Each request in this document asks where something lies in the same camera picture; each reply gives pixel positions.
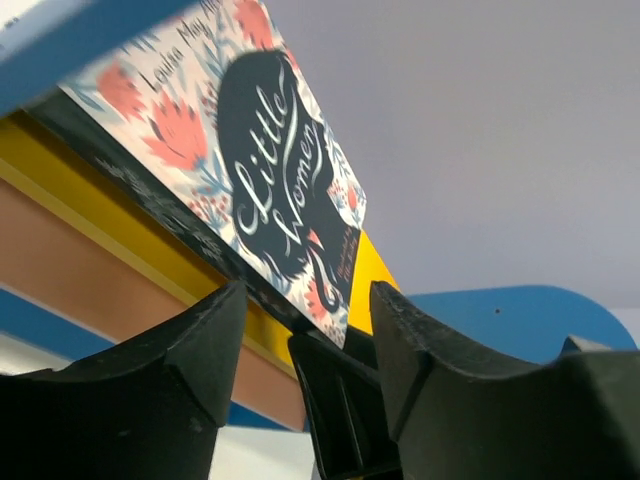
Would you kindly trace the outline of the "Animal Farm book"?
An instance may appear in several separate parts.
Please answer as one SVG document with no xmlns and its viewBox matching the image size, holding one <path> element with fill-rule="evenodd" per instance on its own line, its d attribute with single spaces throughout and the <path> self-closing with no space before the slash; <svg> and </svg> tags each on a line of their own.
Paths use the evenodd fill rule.
<svg viewBox="0 0 640 480">
<path fill-rule="evenodd" d="M 292 333 L 313 324 L 236 251 L 220 239 L 168 187 L 62 90 L 26 107 L 26 113 L 118 188 L 167 231 L 229 280 L 246 284 L 249 297 Z"/>
</svg>

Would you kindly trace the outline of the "Little Women floral book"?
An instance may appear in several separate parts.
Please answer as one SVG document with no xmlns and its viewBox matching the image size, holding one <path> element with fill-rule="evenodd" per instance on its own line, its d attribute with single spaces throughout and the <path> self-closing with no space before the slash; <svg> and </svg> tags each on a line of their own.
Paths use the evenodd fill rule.
<svg viewBox="0 0 640 480">
<path fill-rule="evenodd" d="M 334 344 L 366 197 L 261 1 L 198 1 L 62 92 Z"/>
</svg>

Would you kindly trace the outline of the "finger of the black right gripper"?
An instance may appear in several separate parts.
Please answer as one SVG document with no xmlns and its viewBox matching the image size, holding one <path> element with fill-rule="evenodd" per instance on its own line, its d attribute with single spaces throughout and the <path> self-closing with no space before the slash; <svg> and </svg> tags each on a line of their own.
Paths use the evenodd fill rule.
<svg viewBox="0 0 640 480">
<path fill-rule="evenodd" d="M 342 348 L 320 333 L 288 340 L 322 479 L 398 479 L 373 337 L 348 333 Z"/>
</svg>

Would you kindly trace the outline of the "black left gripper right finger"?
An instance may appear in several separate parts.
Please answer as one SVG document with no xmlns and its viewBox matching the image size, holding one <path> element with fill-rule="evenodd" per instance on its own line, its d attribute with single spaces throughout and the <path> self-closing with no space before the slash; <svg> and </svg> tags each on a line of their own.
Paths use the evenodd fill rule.
<svg viewBox="0 0 640 480">
<path fill-rule="evenodd" d="M 635 479 L 639 355 L 592 349 L 538 365 L 370 288 L 390 438 L 407 479 Z"/>
</svg>

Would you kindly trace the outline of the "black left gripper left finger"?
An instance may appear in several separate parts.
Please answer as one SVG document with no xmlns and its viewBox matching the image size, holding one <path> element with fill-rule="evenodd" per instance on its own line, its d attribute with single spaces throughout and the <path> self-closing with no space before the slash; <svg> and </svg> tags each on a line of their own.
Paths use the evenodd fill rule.
<svg viewBox="0 0 640 480">
<path fill-rule="evenodd" d="M 247 315 L 238 281 L 64 369 L 1 379 L 5 479 L 205 479 Z"/>
</svg>

